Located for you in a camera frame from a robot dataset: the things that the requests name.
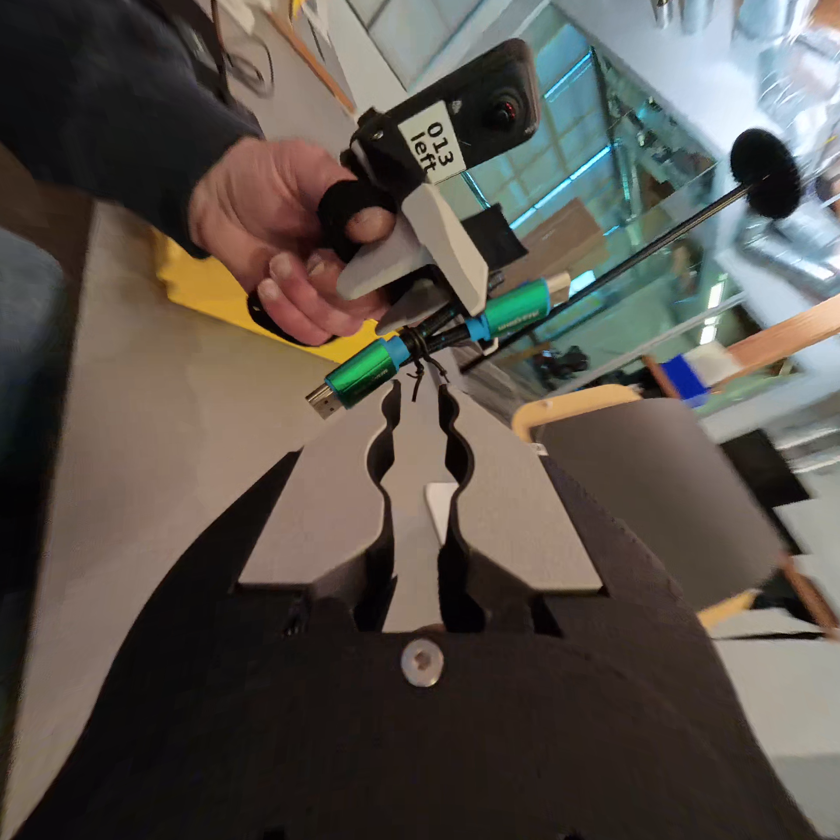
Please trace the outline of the yellow plastic bin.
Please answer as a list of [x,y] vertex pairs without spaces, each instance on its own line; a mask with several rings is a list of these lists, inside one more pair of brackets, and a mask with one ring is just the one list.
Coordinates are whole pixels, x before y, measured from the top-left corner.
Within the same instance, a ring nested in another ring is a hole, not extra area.
[[216,259],[195,259],[174,240],[151,229],[154,269],[171,303],[202,313],[294,350],[341,364],[375,340],[375,322],[367,321],[352,337],[317,347],[303,347],[258,326],[247,310],[245,291]]

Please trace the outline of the black stand pole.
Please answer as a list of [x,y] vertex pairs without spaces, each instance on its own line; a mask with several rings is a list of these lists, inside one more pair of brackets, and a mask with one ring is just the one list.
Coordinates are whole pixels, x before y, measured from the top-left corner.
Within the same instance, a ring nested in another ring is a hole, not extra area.
[[756,214],[770,220],[780,220],[792,215],[802,202],[803,180],[793,154],[781,139],[765,129],[747,129],[738,136],[731,147],[729,170],[736,183],[733,189],[597,276],[582,290],[570,294],[567,301],[553,306],[548,314],[536,322],[501,339],[497,349],[480,362],[495,359],[544,323],[556,319],[597,291],[610,286],[629,270],[671,246],[732,204],[745,201]]

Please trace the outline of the person's left forearm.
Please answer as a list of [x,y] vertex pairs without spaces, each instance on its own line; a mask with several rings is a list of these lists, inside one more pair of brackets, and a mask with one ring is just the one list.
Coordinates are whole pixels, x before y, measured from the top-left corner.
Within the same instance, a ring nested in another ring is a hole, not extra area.
[[138,2],[1,2],[1,140],[32,176],[117,203],[192,256],[196,185],[255,120],[194,75]]

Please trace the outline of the person's left hand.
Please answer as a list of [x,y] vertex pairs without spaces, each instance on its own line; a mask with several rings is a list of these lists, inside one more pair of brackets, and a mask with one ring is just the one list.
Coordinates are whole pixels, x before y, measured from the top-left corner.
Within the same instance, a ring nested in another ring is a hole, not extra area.
[[312,143],[242,139],[194,188],[192,242],[291,340],[319,346],[351,337],[390,307],[381,290],[350,301],[337,292],[344,263],[326,246],[317,210],[328,189],[354,180]]

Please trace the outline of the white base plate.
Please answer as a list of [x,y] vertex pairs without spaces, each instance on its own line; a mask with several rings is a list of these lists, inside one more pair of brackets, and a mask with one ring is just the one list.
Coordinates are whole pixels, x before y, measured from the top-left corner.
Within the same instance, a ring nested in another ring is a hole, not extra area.
[[455,481],[430,482],[424,488],[426,508],[440,547],[446,542],[450,508],[458,488]]

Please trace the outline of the wooden rimmed black panel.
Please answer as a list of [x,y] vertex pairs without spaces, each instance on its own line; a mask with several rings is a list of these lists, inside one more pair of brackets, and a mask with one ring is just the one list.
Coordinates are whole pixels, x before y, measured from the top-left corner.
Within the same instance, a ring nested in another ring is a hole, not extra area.
[[719,446],[684,403],[622,385],[524,404],[511,429],[652,550],[707,626],[778,581],[838,639],[838,605],[803,571],[802,546],[777,514],[811,495],[764,433]]

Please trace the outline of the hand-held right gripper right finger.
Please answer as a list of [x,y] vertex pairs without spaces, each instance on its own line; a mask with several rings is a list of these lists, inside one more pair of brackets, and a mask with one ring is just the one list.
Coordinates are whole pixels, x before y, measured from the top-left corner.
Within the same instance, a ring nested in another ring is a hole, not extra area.
[[602,588],[537,450],[467,394],[440,387],[448,531],[471,598],[593,595]]

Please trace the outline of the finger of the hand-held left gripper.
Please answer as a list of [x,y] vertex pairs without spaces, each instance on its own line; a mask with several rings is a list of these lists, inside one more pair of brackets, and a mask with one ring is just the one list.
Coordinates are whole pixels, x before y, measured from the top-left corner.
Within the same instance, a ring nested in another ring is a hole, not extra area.
[[402,201],[402,214],[463,306],[487,302],[489,267],[437,187],[421,183]]

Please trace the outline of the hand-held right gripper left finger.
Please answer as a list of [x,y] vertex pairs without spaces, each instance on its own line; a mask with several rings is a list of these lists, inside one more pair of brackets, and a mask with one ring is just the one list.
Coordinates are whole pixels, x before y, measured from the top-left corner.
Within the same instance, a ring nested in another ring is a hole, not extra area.
[[305,445],[238,578],[244,588],[365,598],[394,573],[391,501],[402,387],[393,381]]

